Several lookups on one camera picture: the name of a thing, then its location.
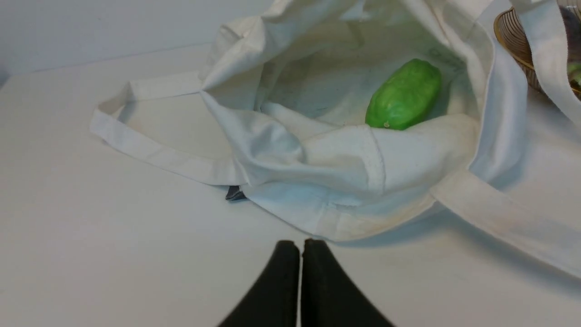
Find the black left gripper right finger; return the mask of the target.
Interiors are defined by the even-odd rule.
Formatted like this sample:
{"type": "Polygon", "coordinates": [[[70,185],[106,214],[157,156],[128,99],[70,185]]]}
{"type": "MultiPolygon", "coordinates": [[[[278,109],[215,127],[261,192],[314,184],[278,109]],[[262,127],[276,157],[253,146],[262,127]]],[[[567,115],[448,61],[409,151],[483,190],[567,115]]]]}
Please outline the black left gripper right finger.
{"type": "Polygon", "coordinates": [[[305,240],[300,314],[303,327],[392,327],[343,271],[325,241],[305,240]]]}

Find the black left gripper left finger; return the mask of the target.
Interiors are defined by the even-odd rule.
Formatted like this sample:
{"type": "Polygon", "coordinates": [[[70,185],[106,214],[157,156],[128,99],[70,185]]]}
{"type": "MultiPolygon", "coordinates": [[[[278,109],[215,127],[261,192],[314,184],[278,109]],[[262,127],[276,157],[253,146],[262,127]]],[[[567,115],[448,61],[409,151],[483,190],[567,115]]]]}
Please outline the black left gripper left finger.
{"type": "Polygon", "coordinates": [[[295,327],[299,272],[297,246],[278,241],[260,276],[220,326],[295,327]]]}

